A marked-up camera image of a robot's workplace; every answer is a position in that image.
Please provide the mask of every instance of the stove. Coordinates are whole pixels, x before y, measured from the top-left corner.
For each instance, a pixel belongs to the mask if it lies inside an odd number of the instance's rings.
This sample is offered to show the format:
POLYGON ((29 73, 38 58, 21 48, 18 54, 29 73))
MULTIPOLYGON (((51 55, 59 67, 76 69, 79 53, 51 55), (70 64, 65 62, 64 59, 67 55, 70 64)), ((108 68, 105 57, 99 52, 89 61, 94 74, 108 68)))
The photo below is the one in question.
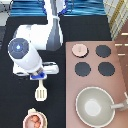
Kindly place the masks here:
MULTIPOLYGON (((125 83, 114 41, 66 43, 66 128, 90 128, 76 112, 77 95, 86 87, 107 91, 115 103, 125 99, 125 83)), ((127 128, 128 111, 116 111, 105 128, 127 128)))

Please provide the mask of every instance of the small pink bowl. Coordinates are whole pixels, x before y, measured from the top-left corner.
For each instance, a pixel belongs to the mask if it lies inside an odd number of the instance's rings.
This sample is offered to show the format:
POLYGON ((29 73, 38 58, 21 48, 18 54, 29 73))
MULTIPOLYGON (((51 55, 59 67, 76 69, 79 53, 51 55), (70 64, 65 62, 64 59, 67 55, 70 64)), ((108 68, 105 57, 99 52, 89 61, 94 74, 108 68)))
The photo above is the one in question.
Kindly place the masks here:
POLYGON ((38 112, 33 112, 33 113, 28 114, 28 115, 24 118, 24 120, 23 120, 23 128, 29 128, 29 127, 28 127, 28 121, 29 121, 30 118, 32 118, 32 116, 34 116, 34 115, 38 116, 38 117, 39 117, 39 120, 40 120, 40 122, 41 122, 39 128, 43 128, 43 127, 44 127, 45 122, 44 122, 44 117, 43 117, 43 115, 41 115, 41 114, 38 113, 38 112))

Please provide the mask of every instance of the black burner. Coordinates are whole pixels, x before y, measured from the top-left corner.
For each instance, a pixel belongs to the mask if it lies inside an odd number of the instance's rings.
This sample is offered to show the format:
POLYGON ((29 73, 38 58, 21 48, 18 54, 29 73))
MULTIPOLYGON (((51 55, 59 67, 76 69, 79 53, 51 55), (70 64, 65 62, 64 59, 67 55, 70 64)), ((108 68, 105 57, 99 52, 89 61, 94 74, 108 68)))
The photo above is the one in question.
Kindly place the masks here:
POLYGON ((106 45, 99 45, 96 48, 96 54, 100 57, 106 58, 111 55, 111 49, 106 45))
POLYGON ((100 74, 103 76, 112 76, 115 72, 114 66, 109 62, 102 62, 98 66, 100 74))
POLYGON ((91 71, 91 68, 89 66, 89 64, 87 64, 86 62, 79 62, 76 64, 75 66, 75 72, 77 75, 79 76, 87 76, 91 71))

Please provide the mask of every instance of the dark surface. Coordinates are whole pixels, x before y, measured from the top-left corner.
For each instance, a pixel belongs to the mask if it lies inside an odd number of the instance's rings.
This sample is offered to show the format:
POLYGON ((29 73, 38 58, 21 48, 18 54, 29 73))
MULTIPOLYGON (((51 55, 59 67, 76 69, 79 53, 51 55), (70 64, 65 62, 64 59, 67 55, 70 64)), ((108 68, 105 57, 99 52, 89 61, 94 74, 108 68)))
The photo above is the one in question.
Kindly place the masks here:
POLYGON ((86 62, 79 62, 75 65, 75 72, 79 76, 87 76, 91 71, 91 67, 86 62))
POLYGON ((106 58, 111 55, 111 49, 106 45, 99 45, 96 48, 96 54, 102 58, 106 58))
POLYGON ((33 23, 46 24, 47 20, 46 17, 10 17, 7 20, 0 51, 0 128, 22 128, 22 121, 32 107, 47 116, 48 128, 66 128, 65 42, 111 40, 107 16, 61 17, 63 46, 55 52, 39 51, 42 60, 56 62, 60 72, 57 75, 48 75, 48 79, 44 81, 48 98, 44 102, 37 102, 34 95, 38 82, 25 79, 19 81, 19 77, 13 77, 13 62, 7 51, 17 27, 33 23))
POLYGON ((5 30, 6 30, 5 26, 0 26, 0 48, 2 46, 5 30))
POLYGON ((98 70, 103 76, 112 76, 115 73, 115 68, 110 62, 100 63, 98 70))

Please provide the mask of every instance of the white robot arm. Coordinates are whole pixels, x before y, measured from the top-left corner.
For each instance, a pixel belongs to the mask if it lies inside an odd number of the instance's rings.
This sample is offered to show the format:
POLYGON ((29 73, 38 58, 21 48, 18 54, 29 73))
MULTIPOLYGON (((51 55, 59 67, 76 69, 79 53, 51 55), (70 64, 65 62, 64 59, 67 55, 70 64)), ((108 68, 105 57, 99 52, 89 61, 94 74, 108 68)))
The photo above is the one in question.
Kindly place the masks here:
POLYGON ((20 25, 8 45, 8 53, 14 62, 13 73, 18 76, 30 75, 30 79, 47 78, 57 74, 55 62, 42 62, 37 50, 56 51, 62 46, 63 34, 59 24, 56 3, 44 0, 47 11, 47 25, 20 25))

